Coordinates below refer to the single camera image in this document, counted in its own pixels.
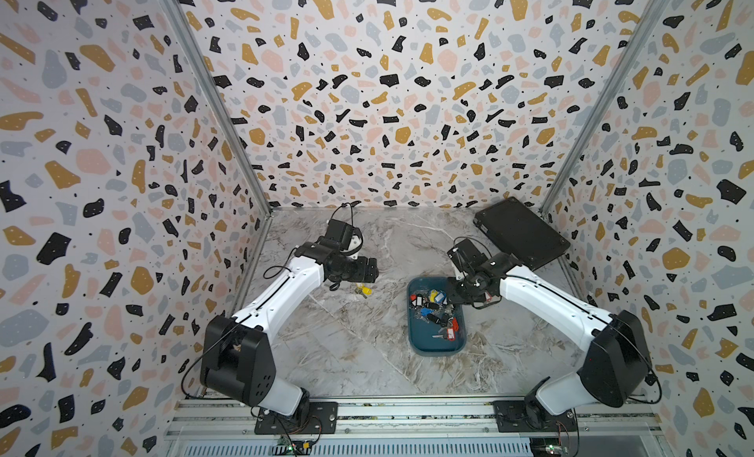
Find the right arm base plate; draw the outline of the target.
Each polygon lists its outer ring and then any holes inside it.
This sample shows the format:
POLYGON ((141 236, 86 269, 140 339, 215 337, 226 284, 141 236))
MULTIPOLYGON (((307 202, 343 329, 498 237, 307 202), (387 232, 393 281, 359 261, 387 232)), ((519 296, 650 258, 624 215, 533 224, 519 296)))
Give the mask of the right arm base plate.
POLYGON ((498 400, 492 403, 493 417, 499 433, 575 433, 575 412, 551 415, 537 403, 524 400, 498 400))

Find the yellow tag key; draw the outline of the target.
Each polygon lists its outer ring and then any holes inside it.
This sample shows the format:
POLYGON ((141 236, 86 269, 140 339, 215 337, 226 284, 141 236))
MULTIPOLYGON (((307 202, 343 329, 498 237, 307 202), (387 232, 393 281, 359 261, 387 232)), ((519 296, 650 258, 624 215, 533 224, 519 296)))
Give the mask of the yellow tag key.
POLYGON ((373 294, 373 291, 372 291, 371 288, 369 288, 369 287, 367 287, 365 285, 360 285, 360 284, 357 284, 357 287, 355 288, 355 292, 357 292, 357 294, 359 294, 359 295, 361 295, 361 296, 363 296, 365 298, 368 298, 368 297, 370 297, 373 294))

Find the black laptop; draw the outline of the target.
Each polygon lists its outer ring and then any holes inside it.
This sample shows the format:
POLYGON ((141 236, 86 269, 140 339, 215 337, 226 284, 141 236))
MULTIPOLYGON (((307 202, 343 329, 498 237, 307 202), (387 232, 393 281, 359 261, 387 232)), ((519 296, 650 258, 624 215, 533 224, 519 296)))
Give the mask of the black laptop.
POLYGON ((539 270, 571 248, 556 229, 514 197, 475 213, 473 224, 502 252, 539 270))

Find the pile of keys in box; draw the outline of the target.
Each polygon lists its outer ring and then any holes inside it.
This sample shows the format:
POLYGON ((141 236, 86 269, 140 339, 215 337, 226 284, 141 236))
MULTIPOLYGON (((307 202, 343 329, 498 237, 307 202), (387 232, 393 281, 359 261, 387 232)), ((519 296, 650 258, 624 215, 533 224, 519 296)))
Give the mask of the pile of keys in box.
POLYGON ((414 317, 428 325, 439 327, 433 338, 455 342, 459 339, 461 325, 457 319, 454 305, 442 290, 430 289, 418 291, 408 296, 414 317))

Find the teal storage box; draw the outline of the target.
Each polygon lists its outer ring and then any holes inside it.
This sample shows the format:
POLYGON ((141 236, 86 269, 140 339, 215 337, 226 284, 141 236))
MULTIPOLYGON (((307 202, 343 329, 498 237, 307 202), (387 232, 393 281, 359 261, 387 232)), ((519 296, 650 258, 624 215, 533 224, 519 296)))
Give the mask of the teal storage box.
POLYGON ((408 341, 416 354, 425 357, 448 357, 457 354, 465 348, 467 343, 467 329, 465 328, 465 316, 463 307, 455 306, 457 319, 461 325, 459 330, 459 339, 455 342, 444 339, 433 338, 432 334, 439 331, 436 325, 428 325, 414 317, 414 311, 410 307, 408 296, 418 291, 430 289, 442 290, 446 293, 446 278, 443 276, 422 276, 416 277, 408 282, 406 288, 406 307, 408 308, 408 341))

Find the left aluminium corner post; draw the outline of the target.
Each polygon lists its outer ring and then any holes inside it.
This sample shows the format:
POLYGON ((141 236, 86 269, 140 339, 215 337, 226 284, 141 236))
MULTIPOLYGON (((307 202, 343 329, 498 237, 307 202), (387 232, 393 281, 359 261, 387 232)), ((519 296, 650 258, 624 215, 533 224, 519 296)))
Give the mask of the left aluminium corner post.
POLYGON ((237 158, 240 166, 241 173, 249 188, 253 194, 253 201, 255 207, 261 211, 264 218, 269 218, 272 215, 272 209, 265 199, 263 190, 256 177, 256 174, 249 161, 249 156, 243 147, 241 138, 239 137, 232 119, 225 107, 221 95, 218 92, 217 86, 214 83, 214 79, 211 72, 207 69, 201 49, 198 42, 194 37, 194 34, 190 30, 190 24, 185 17, 178 0, 157 0, 162 7, 163 11, 167 15, 167 21, 176 32, 177 42, 182 46, 186 59, 194 74, 196 74, 196 81, 198 81, 198 87, 200 87, 204 97, 207 99, 209 108, 214 112, 217 122, 226 137, 233 155, 237 158))

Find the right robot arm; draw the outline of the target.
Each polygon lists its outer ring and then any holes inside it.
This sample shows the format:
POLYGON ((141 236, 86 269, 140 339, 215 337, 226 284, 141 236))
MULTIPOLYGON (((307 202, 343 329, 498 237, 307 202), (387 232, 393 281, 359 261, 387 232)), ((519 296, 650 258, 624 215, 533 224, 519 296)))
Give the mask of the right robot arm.
POLYGON ((624 406, 646 378, 655 376, 641 321, 629 311, 613 314, 545 281, 515 256, 448 252, 456 276, 452 298, 485 308, 495 299, 526 308, 561 331, 585 353, 580 368, 552 380, 544 378, 524 397, 526 419, 536 428, 582 405, 624 406))

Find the aluminium corner post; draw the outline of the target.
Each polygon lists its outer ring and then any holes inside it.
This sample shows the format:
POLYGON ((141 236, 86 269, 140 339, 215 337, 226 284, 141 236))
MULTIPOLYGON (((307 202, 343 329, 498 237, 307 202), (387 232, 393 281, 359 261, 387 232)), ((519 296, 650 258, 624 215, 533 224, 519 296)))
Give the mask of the aluminium corner post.
POLYGON ((578 166, 580 157, 583 155, 592 136, 600 126, 607 110, 610 108, 611 102, 617 97, 619 91, 622 89, 622 85, 624 85, 624 81, 626 81, 628 74, 632 70, 634 62, 636 62, 636 59, 652 35, 655 26, 662 18, 662 14, 670 2, 671 0, 648 1, 643 15, 634 29, 633 35, 628 41, 628 45, 620 56, 616 67, 609 76, 609 79, 606 81, 603 91, 598 95, 591 113, 587 115, 587 119, 578 133, 575 143, 567 154, 561 170, 556 176, 553 185, 549 189, 547 196, 539 209, 540 215, 545 220, 547 220, 549 213, 553 211, 559 193, 564 189, 567 180, 569 180, 569 176, 571 176, 573 170, 578 166))
POLYGON ((214 112, 217 122, 226 137, 233 155, 237 158, 240 166, 241 173, 249 188, 253 194, 253 201, 255 207, 261 211, 264 218, 269 218, 272 215, 272 209, 265 199, 263 190, 256 177, 256 174, 249 161, 249 156, 243 147, 241 138, 239 137, 232 119, 225 107, 221 95, 218 92, 217 86, 214 83, 214 79, 211 72, 207 69, 201 49, 198 42, 194 37, 194 34, 190 30, 190 24, 185 17, 178 0, 157 0, 162 7, 163 11, 167 15, 167 21, 176 32, 177 42, 182 46, 186 59, 194 74, 196 74, 196 81, 198 81, 198 87, 200 87, 204 97, 207 99, 209 108, 214 112))

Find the right aluminium corner post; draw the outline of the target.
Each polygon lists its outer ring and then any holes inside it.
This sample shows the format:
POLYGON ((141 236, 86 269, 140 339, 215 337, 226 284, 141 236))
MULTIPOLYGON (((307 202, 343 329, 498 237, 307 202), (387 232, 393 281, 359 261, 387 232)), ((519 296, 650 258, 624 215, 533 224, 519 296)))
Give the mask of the right aluminium corner post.
POLYGON ((578 133, 575 143, 567 154, 561 170, 556 176, 553 185, 549 189, 547 196, 539 209, 540 215, 545 220, 547 220, 549 213, 553 211, 559 193, 564 189, 567 180, 569 180, 569 176, 571 176, 573 170, 578 166, 580 157, 583 155, 592 136, 600 126, 607 110, 610 108, 611 102, 617 97, 619 91, 622 89, 622 85, 624 85, 624 81, 626 81, 628 74, 632 70, 634 62, 636 62, 636 59, 652 35, 655 26, 662 18, 662 14, 670 2, 671 0, 648 1, 643 15, 634 29, 633 35, 628 41, 628 45, 620 56, 616 67, 609 76, 609 79, 606 81, 603 91, 598 95, 591 113, 587 115, 587 119, 578 133))

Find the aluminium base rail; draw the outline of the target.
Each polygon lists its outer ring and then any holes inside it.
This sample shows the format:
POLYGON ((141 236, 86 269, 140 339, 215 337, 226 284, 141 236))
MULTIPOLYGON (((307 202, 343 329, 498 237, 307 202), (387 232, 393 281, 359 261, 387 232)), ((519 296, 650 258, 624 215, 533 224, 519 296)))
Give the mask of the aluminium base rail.
POLYGON ((231 400, 180 403, 167 456, 670 456, 648 406, 586 405, 530 429, 513 397, 322 397, 305 429, 231 400))

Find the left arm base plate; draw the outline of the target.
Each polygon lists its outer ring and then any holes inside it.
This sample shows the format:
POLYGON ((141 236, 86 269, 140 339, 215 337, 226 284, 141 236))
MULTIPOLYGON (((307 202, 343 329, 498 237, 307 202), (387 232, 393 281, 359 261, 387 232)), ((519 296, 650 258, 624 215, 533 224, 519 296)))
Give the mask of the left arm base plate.
POLYGON ((336 401, 310 401, 292 416, 261 409, 254 427, 256 435, 333 435, 337 427, 336 401))

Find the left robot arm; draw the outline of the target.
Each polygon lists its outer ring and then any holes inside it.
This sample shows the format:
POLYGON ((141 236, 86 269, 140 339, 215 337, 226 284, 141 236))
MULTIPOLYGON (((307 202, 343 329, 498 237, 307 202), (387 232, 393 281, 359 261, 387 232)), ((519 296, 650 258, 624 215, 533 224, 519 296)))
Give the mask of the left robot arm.
POLYGON ((200 383, 249 407, 289 419, 307 417, 309 393, 277 376, 273 340, 300 303, 323 283, 371 284, 378 276, 375 258, 346 255, 319 242, 294 249, 282 272, 249 305, 208 323, 200 383))

